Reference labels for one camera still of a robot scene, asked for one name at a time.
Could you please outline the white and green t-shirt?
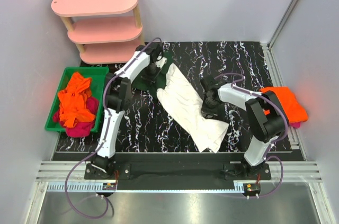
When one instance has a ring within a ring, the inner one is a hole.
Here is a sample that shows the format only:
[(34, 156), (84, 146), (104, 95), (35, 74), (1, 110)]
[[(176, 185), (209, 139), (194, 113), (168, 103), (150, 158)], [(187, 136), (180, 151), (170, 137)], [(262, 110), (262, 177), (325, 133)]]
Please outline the white and green t-shirt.
[(166, 52), (164, 57), (167, 63), (155, 83), (146, 84), (136, 78), (132, 83), (133, 88), (146, 91), (159, 100), (164, 110), (191, 136), (199, 152), (209, 150), (217, 153), (229, 124), (202, 116), (201, 97), (173, 63), (172, 55)]

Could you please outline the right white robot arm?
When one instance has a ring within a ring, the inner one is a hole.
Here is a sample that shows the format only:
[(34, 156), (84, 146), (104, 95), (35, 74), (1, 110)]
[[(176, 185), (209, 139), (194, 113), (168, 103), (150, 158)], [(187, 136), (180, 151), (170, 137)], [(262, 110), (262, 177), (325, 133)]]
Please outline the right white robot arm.
[(288, 133), (289, 120), (273, 91), (253, 92), (233, 83), (219, 83), (209, 75), (200, 79), (204, 90), (201, 114), (204, 118), (219, 120), (221, 108), (232, 104), (246, 111), (253, 135), (244, 153), (246, 167), (258, 167), (266, 161), (271, 147)]

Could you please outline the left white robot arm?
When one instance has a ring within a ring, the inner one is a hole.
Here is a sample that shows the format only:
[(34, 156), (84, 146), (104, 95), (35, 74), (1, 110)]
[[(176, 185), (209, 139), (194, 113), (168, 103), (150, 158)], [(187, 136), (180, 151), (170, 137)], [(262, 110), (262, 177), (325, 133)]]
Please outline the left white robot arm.
[(95, 150), (97, 156), (106, 159), (114, 156), (120, 123), (132, 99), (132, 83), (136, 78), (146, 84), (155, 83), (162, 70), (159, 64), (162, 55), (161, 42), (140, 45), (132, 58), (107, 82), (103, 93), (104, 122)]

